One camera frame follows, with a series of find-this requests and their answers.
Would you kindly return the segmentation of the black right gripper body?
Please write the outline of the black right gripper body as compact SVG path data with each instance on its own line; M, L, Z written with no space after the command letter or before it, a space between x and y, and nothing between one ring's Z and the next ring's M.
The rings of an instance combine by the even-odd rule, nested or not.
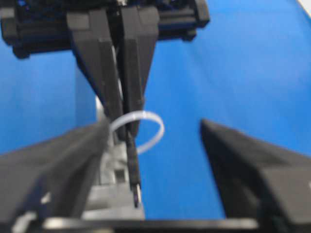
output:
M113 29L121 9L154 7L159 15L161 40L193 40L198 28L210 22L205 0L2 0L0 31L4 42L19 59L32 53L70 50L66 16L69 12L106 9Z

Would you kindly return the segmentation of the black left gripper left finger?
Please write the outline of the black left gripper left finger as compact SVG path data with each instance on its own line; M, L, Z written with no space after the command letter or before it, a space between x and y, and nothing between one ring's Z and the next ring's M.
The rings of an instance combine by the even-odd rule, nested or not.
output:
M26 212L80 217L107 150L109 124L97 122L0 157L0 230Z

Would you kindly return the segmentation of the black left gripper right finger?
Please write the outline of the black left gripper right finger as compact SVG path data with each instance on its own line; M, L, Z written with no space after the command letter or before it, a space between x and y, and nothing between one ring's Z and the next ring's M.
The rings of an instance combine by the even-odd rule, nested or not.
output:
M311 230L311 158L202 119L200 136L226 217L265 231Z

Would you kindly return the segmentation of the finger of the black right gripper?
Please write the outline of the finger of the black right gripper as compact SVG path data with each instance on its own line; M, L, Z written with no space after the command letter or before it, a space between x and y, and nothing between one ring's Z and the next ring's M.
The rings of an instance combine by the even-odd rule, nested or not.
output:
M159 13L155 7L121 8L121 84L124 112L142 110L156 42Z
M101 101L106 116L123 115L119 76L106 10L68 12L67 26L81 71Z

